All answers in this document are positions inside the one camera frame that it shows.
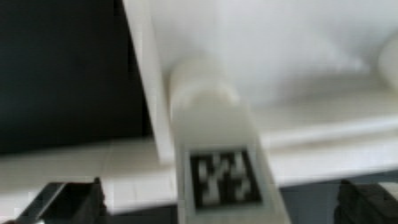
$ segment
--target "white panel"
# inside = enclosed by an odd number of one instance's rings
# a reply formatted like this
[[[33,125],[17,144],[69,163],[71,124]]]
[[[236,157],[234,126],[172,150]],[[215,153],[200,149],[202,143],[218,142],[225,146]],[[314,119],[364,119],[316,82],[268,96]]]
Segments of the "white panel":
[[[334,79],[348,82],[344,90],[362,88],[398,30],[396,0],[151,3],[163,75],[183,57],[209,53],[254,105],[328,94]]]

